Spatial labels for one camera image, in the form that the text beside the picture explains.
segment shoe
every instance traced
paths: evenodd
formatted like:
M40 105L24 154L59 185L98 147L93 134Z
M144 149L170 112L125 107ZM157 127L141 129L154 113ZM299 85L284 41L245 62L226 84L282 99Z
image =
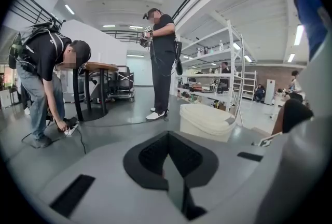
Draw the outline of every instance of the shoe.
M39 147L45 148L45 147L52 144L52 140L49 137L45 136L45 135L41 136L38 139L35 139L35 142L36 142L36 147L37 148L39 148Z
M30 115L30 109L28 107L24 109L24 114Z
M153 112L152 114L150 114L150 115L148 115L146 117L146 120L148 120L148 121L155 121L155 120L158 120L158 119L164 117L164 115L165 115L164 111L162 113L160 113L160 114L158 114L156 112Z

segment white bucket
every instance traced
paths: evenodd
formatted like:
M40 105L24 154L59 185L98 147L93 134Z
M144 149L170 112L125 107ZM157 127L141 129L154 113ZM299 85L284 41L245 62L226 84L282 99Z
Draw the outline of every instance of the white bucket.
M227 142L236 125L234 115L206 105L180 107L180 131L216 141Z

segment power strip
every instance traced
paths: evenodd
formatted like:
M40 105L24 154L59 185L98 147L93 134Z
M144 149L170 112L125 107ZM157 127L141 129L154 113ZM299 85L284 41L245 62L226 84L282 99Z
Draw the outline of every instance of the power strip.
M75 124L75 125L73 126L72 129L69 129L69 130L64 131L64 134L65 134L66 136L72 137L72 133L75 132L75 129L76 129L77 127L78 127L78 123Z

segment black slot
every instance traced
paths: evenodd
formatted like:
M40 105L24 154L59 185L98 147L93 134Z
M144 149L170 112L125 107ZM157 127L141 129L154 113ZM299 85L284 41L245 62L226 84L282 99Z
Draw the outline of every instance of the black slot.
M68 218L79 201L92 185L94 177L89 175L79 175L51 204L50 207Z
M247 152L240 152L237 156L244 158L244 159L257 161L257 162L260 162L263 158L263 156L261 156L261 155L251 154L251 153L247 153Z

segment round wooden table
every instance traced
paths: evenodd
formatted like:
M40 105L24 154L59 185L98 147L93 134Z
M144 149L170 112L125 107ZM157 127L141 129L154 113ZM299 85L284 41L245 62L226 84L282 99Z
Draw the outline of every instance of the round wooden table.
M105 81L104 74L106 71L118 71L119 68L114 64L105 64L97 62L87 62L84 67L85 69L85 96L88 108L84 111L81 110L81 105L79 101L78 93L78 69L72 68L69 65L60 64L57 66L59 70L73 70L73 91L74 91L74 101L77 112L77 118L79 121L92 121L104 117L107 114L106 109L106 95L105 95ZM102 107L91 107L90 102L90 89L89 89L89 74L90 72L98 72L100 75L100 99Z

